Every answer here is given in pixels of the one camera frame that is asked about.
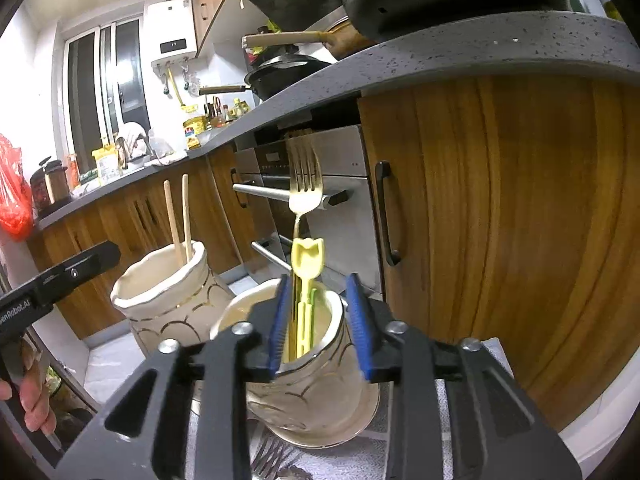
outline clear plastic bag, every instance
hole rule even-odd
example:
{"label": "clear plastic bag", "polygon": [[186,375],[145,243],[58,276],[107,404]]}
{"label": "clear plastic bag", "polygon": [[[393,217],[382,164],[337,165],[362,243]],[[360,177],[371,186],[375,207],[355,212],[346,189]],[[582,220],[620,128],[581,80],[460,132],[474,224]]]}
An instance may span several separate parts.
{"label": "clear plastic bag", "polygon": [[22,175],[22,150],[0,134],[0,226],[16,241],[33,229],[31,188]]}

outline human hand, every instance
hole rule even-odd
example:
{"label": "human hand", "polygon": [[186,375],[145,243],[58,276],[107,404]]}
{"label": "human hand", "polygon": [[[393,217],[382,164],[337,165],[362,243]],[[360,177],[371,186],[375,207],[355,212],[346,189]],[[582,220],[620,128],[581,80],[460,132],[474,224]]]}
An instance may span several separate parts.
{"label": "human hand", "polygon": [[[24,408],[24,424],[29,431],[42,430],[48,435],[56,429],[56,416],[49,407],[49,392],[40,379],[39,362],[31,346],[22,342],[22,362],[27,372],[20,384],[20,403]],[[11,398],[11,386],[0,381],[0,400]]]}

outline ceramic utensil holder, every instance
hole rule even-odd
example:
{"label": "ceramic utensil holder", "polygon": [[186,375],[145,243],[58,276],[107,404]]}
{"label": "ceramic utensil holder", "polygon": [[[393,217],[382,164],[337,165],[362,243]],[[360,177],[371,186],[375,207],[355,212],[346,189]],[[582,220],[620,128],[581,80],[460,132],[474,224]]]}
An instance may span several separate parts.
{"label": "ceramic utensil holder", "polygon": [[[211,329],[211,337],[246,319],[255,303],[273,298],[279,282],[269,280],[239,294]],[[281,364],[271,383],[248,383],[247,405],[282,439],[321,448],[346,442],[364,430],[376,412],[380,390],[366,383],[358,368],[342,300],[321,283],[312,286],[318,288],[313,348]]]}
{"label": "ceramic utensil holder", "polygon": [[146,355],[164,339],[183,346],[206,341],[234,297],[209,269],[204,245],[192,242],[191,247],[188,264],[178,265],[171,244],[130,266],[113,286],[111,303],[130,320]]}

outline water heater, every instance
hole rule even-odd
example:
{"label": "water heater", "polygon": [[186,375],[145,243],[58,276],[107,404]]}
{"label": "water heater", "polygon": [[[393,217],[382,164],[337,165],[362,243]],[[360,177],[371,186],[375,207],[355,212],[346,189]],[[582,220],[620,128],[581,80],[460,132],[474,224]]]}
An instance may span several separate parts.
{"label": "water heater", "polygon": [[195,57],[198,47],[191,0],[149,5],[144,30],[153,67]]}

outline countertop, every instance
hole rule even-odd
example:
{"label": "countertop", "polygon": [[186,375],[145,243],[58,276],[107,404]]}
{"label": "countertop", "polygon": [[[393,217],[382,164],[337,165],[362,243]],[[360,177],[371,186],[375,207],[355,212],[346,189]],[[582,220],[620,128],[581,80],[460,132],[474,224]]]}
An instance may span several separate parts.
{"label": "countertop", "polygon": [[[446,23],[374,45],[295,83],[216,132],[197,158],[297,112],[421,82],[483,73],[545,72],[640,85],[640,49],[626,25],[578,12],[530,11]],[[37,222],[35,231],[164,168],[123,176]]]}

